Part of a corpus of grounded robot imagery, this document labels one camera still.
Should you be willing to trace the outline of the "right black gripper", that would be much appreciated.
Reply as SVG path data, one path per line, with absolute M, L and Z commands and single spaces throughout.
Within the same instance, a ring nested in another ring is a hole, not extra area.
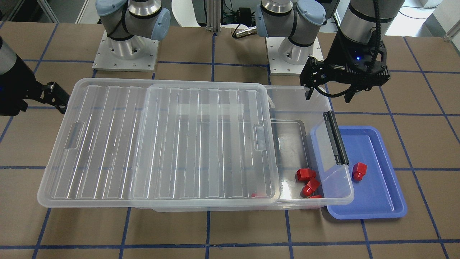
M 70 95 L 57 83 L 39 83 L 33 71 L 21 59 L 2 59 L 0 76 L 0 114 L 16 116 L 25 112 L 25 99 L 52 105 L 66 113 Z

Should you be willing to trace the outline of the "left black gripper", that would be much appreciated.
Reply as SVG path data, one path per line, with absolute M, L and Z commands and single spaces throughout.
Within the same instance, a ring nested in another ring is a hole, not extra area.
M 306 90 L 305 99 L 310 100 L 314 91 L 329 97 L 320 85 L 334 81 L 350 84 L 344 95 L 348 104 L 356 93 L 388 82 L 391 76 L 386 61 L 386 47 L 375 32 L 368 43 L 354 42 L 338 32 L 324 61 L 308 57 L 302 69 L 300 84 Z

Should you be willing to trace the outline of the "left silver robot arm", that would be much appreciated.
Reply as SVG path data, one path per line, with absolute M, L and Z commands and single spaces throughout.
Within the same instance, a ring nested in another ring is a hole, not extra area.
M 280 54 L 294 65 L 303 65 L 300 84 L 306 100 L 313 93 L 328 98 L 354 95 L 384 85 L 390 79 L 387 50 L 382 40 L 404 1 L 352 0 L 329 49 L 320 61 L 307 53 L 313 47 L 326 10 L 315 0 L 262 0 L 255 9 L 261 37 L 283 37 Z

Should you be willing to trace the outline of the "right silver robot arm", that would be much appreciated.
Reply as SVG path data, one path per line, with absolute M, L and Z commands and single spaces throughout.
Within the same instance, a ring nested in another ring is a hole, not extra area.
M 97 0 L 97 14 L 112 43 L 128 42 L 136 36 L 163 40 L 171 15 L 159 0 Z M 23 59 L 1 40 L 2 116 L 16 116 L 28 108 L 27 99 L 49 104 L 64 114 L 69 94 L 56 82 L 41 84 Z

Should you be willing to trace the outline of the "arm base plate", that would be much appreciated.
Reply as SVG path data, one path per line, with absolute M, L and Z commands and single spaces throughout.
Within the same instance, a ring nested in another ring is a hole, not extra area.
M 311 46 L 300 47 L 287 37 L 267 37 L 266 45 L 271 75 L 299 76 L 309 57 L 324 60 L 318 38 Z
M 160 41 L 133 36 L 115 41 L 104 32 L 92 68 L 112 72 L 154 72 Z

